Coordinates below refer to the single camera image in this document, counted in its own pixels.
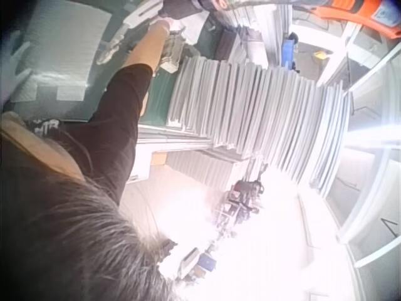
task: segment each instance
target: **green mat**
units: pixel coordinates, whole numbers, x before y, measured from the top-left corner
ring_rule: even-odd
[[[213,20],[209,17],[206,21],[206,25],[200,32],[198,43],[195,45],[200,55],[209,59],[214,58],[223,30],[223,27],[217,23],[215,25],[216,28],[209,31],[208,28],[212,27],[211,22],[213,22]],[[163,69],[157,72],[149,88],[148,104],[144,115],[139,121],[140,124],[153,125],[156,127],[165,126],[167,114],[169,112],[170,99],[177,76],[178,72],[170,74]]]

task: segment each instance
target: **gray hair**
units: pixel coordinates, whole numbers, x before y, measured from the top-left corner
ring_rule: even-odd
[[[176,300],[173,283],[106,193],[5,139],[1,205],[2,300]]]

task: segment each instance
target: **glove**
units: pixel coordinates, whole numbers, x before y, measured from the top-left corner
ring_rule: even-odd
[[[1,48],[1,65],[0,65],[0,101],[1,108],[10,99],[11,95],[31,74],[32,69],[25,69],[16,75],[17,66],[24,52],[31,46],[30,42],[25,42],[15,53],[13,49],[21,35],[20,31],[13,32],[8,41],[4,41]]]

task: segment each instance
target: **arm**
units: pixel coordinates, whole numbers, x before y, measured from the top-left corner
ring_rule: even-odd
[[[145,37],[132,50],[124,66],[146,64],[154,72],[162,56],[165,39],[169,34],[169,22],[160,20],[151,25]]]
[[[130,54],[125,67],[108,84],[90,121],[67,130],[90,158],[73,156],[82,173],[99,184],[117,204],[132,171],[143,99],[160,61],[167,34],[163,21],[152,25]]]

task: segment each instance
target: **black shirt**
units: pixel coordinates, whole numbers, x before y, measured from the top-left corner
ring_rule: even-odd
[[[135,160],[138,121],[153,71],[144,64],[118,71],[88,123],[49,133],[74,158],[84,176],[120,203]]]

